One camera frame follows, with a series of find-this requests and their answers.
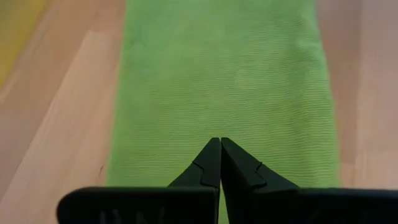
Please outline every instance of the pointed tip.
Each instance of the pointed tip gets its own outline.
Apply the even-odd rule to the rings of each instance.
[[[221,141],[211,138],[188,168],[169,186],[209,186],[220,188]]]
[[[221,144],[223,148],[223,160],[228,160],[228,162],[226,161],[228,164],[233,164],[233,166],[228,166],[222,170],[226,174],[225,176],[229,176],[228,172],[240,175],[239,179],[244,180],[244,185],[250,188],[267,184],[256,172],[261,162],[229,138],[221,138]]]

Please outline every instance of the ribbed fabric texture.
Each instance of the ribbed fabric texture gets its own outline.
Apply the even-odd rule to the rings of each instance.
[[[313,0],[127,2],[108,185],[166,186],[215,136],[300,186],[338,185]]]

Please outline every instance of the green cloth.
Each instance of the green cloth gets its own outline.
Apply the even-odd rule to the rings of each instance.
[[[314,1],[127,1],[107,184],[166,186],[222,136],[302,187],[338,185]]]

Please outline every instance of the yellow object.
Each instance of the yellow object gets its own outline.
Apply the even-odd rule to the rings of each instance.
[[[0,0],[0,86],[27,43],[48,0]]]

